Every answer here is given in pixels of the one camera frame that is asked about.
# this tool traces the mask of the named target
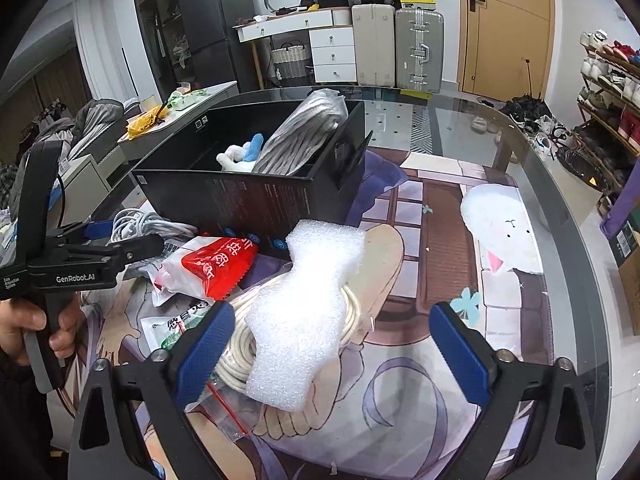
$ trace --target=door frame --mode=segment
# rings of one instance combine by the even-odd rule
[[[460,0],[460,47],[458,49],[458,91],[463,91],[465,81],[465,65],[466,65],[466,31],[468,27],[468,0]],[[542,96],[545,98],[546,86],[549,81],[551,71],[551,57],[554,50],[554,39],[556,33],[556,0],[549,1],[549,44],[546,51],[545,71],[542,78]]]

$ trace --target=teal clover print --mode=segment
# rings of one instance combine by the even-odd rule
[[[460,319],[466,320],[466,325],[473,327],[480,319],[480,305],[481,295],[479,292],[474,292],[471,295],[471,291],[466,286],[459,298],[451,300],[451,308],[460,316]]]

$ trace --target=dark gray refrigerator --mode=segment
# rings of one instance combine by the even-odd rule
[[[241,92],[257,90],[251,47],[240,43],[234,25],[255,15],[253,0],[178,0],[201,88],[238,81]]]

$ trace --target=wooden door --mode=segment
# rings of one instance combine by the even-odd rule
[[[507,101],[543,90],[551,59],[551,0],[466,0],[463,91]]]

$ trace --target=white drawer cabinet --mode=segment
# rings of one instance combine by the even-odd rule
[[[312,48],[314,65],[354,64],[356,52],[352,46],[322,46]]]
[[[252,23],[238,29],[240,41],[257,40],[273,34],[281,34],[292,30],[304,30],[306,28],[331,27],[334,18],[331,9],[317,10],[315,12],[303,12],[282,16],[261,23]]]
[[[311,47],[353,45],[353,27],[317,28],[309,31]]]
[[[354,64],[314,65],[314,72],[318,83],[356,81],[356,66]]]

